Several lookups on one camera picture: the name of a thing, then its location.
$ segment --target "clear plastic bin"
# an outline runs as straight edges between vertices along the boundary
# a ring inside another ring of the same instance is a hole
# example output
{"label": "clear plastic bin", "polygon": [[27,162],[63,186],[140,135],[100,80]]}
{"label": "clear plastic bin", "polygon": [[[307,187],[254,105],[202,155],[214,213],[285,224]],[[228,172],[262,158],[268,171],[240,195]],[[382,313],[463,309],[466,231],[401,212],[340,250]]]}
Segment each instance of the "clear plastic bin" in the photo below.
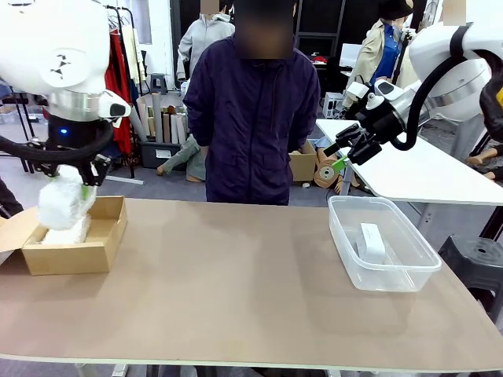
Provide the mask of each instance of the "clear plastic bin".
{"label": "clear plastic bin", "polygon": [[[440,257],[390,200],[333,196],[329,209],[332,237],[356,288],[417,292],[435,271],[440,270]],[[367,263],[358,257],[356,236],[363,222],[379,227],[386,249],[382,265]]]}

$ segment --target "purple jacket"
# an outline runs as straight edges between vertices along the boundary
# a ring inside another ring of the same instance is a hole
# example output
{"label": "purple jacket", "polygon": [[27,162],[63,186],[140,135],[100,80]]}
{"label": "purple jacket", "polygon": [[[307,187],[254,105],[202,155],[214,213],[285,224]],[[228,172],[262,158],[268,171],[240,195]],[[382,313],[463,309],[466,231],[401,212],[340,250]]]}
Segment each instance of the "purple jacket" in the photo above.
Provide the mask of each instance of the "purple jacket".
{"label": "purple jacket", "polygon": [[209,46],[194,70],[184,103],[189,128],[209,146],[209,202],[288,205],[288,153],[313,130],[320,86],[297,49],[287,60],[244,60],[234,37]]}

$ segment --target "jacket zipper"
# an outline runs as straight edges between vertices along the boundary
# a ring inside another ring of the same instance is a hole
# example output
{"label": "jacket zipper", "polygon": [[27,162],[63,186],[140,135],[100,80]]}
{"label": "jacket zipper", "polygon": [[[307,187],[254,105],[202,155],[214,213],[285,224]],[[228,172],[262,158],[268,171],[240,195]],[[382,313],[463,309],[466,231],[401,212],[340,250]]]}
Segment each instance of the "jacket zipper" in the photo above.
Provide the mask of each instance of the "jacket zipper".
{"label": "jacket zipper", "polygon": [[250,135],[250,148],[248,149],[248,202],[252,197],[252,146],[253,146],[253,137],[255,136],[255,127],[257,123],[257,118],[259,114],[259,106],[260,100],[262,99],[262,92],[264,88],[264,81],[266,80],[266,65],[262,67],[262,80],[260,81],[260,91],[259,91],[259,99],[255,105],[255,113],[253,114],[253,123],[251,124],[251,135]]}

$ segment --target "brown tabletop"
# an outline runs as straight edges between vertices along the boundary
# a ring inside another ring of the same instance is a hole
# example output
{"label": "brown tabletop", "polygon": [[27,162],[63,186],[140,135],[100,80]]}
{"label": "brown tabletop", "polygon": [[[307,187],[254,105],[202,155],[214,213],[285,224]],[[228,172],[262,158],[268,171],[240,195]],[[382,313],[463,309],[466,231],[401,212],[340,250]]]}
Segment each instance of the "brown tabletop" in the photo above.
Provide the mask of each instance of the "brown tabletop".
{"label": "brown tabletop", "polygon": [[128,199],[109,274],[0,267],[0,353],[23,360],[414,372],[503,368],[503,338],[444,267],[359,291],[321,208]]}

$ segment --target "green cloth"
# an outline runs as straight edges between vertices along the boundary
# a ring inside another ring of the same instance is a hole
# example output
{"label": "green cloth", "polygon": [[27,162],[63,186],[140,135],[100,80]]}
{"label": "green cloth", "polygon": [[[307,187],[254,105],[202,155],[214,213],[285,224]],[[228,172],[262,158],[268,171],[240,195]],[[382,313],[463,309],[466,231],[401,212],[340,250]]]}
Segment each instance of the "green cloth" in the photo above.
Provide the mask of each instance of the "green cloth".
{"label": "green cloth", "polygon": [[180,151],[163,164],[164,173],[169,175],[177,165],[187,163],[187,174],[204,181],[206,180],[204,160],[200,146],[194,136],[190,135],[187,141],[182,144]]}

